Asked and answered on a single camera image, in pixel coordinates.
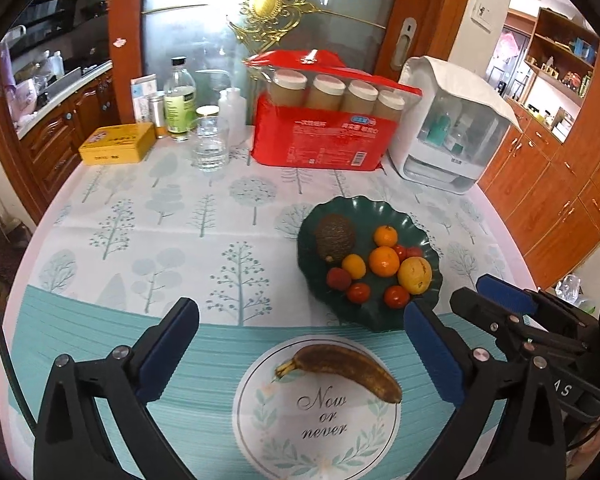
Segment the white countertop sterilizer appliance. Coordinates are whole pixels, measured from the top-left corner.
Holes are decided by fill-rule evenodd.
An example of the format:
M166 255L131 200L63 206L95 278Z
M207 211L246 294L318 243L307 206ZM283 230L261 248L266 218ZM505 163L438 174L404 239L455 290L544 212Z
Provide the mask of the white countertop sterilizer appliance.
M388 148L394 169L407 181L464 194L483 176L506 133L521 130L512 107L462 66L409 58L400 83L422 92L404 110Z

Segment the large orange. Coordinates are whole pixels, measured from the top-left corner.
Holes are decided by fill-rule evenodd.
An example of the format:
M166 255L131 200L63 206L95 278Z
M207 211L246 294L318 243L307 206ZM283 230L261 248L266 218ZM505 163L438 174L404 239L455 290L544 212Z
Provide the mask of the large orange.
M400 269L401 261L392 247L378 246L368 256L368 267L380 278L391 278Z

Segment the dark green scalloped plate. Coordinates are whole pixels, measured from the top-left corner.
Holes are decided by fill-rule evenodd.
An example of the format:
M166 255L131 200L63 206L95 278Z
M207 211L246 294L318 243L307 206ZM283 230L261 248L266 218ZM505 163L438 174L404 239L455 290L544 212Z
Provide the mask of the dark green scalloped plate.
M297 235L298 266L311 297L344 324L400 330L406 304L434 308L440 256L404 212L364 196L315 206Z

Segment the small tangerine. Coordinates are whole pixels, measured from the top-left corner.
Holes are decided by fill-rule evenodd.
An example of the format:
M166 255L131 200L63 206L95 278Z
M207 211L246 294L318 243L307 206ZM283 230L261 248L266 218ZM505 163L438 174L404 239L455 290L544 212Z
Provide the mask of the small tangerine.
M377 246L393 247L398 244L398 231L393 226L378 226L373 234L374 243Z

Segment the yellow tin box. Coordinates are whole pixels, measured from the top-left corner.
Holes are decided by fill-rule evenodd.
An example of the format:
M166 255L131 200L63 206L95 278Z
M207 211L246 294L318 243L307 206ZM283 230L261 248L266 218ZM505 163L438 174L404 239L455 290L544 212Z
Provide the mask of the yellow tin box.
M121 165L141 162L157 140L151 122L96 129L79 147L85 165Z

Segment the dark red apple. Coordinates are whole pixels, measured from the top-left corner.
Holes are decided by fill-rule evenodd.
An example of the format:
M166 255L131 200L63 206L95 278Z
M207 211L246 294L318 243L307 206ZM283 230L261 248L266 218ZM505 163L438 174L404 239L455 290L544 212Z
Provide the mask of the dark red apple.
M345 292L352 284L352 278L348 271L334 266L326 274L326 285L338 292Z

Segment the clear drinking glass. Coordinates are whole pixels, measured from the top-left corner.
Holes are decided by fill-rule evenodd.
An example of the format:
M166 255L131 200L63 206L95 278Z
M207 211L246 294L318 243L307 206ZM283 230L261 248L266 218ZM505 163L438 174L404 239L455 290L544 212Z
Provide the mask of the clear drinking glass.
M223 169L228 163L228 122L219 116L199 117L193 136L195 166L202 172Z

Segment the clear bottle green label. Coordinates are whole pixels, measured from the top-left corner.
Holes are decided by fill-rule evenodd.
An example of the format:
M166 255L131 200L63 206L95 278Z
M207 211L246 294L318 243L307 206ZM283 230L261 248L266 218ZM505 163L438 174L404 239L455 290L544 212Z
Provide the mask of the clear bottle green label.
M172 58L172 73L163 86L166 130L178 142L189 138L196 120L197 89L185 64L185 56Z

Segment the small orange kumquat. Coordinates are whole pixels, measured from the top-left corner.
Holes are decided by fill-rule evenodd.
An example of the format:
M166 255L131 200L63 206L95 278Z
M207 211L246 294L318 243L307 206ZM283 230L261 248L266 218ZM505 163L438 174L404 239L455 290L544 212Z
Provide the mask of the small orange kumquat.
M367 271L365 260L357 254L345 256L341 261L341 267L343 270L347 271L352 280L355 281L364 278Z

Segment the small red tomato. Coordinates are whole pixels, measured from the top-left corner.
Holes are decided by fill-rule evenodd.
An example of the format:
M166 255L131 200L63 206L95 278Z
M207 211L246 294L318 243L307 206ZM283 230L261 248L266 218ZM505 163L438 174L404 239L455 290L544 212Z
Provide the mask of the small red tomato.
M410 300L410 293L400 285L389 286L382 295L385 306L392 310L403 309Z

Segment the dark avocado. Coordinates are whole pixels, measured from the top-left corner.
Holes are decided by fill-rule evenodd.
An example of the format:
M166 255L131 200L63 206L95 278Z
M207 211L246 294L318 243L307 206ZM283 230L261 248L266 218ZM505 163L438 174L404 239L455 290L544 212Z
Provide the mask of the dark avocado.
M314 231L317 255L329 264L340 263L355 246L355 228L341 214L326 214Z

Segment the small metal can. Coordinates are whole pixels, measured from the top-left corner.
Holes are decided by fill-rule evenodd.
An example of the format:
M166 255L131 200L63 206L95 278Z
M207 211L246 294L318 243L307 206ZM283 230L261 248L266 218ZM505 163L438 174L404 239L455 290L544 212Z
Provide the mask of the small metal can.
M162 91L148 96L151 121L155 126L158 138L168 135L166 128L166 113L164 112L164 94Z

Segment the small white box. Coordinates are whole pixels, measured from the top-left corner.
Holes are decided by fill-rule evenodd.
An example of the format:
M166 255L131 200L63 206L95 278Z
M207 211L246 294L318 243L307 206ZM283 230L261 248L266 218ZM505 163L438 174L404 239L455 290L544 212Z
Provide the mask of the small white box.
M157 76L149 74L130 81L133 117L136 122L151 122L149 97L158 91Z

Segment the white plastic bottle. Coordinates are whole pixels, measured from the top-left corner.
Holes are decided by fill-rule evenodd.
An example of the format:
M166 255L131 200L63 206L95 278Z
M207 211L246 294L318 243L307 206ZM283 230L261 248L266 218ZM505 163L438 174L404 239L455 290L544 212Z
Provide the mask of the white plastic bottle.
M247 100L236 87L220 91L219 116L230 126L230 134L242 136L245 133L247 121Z

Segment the yellow apple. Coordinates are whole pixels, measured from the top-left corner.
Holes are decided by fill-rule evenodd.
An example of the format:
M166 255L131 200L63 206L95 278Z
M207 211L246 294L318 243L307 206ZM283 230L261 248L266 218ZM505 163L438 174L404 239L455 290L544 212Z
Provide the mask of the yellow apple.
M412 296L426 292L432 281L432 267L424 257L408 257L400 265L399 284Z

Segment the brown overripe banana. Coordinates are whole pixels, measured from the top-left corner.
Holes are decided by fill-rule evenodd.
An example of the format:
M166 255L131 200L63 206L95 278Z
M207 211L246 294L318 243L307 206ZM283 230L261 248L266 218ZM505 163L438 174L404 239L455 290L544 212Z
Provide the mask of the brown overripe banana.
M291 372L337 375L362 386L389 404L402 402L402 388L385 367L366 353L338 344L309 344L276 367L276 379Z

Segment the red paper cup package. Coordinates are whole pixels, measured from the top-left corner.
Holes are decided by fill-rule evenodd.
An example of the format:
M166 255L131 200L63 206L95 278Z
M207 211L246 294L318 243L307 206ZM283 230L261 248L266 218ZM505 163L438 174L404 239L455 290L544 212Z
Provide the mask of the red paper cup package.
M373 171L419 88L345 66L326 50L250 56L262 80L251 154L265 166Z

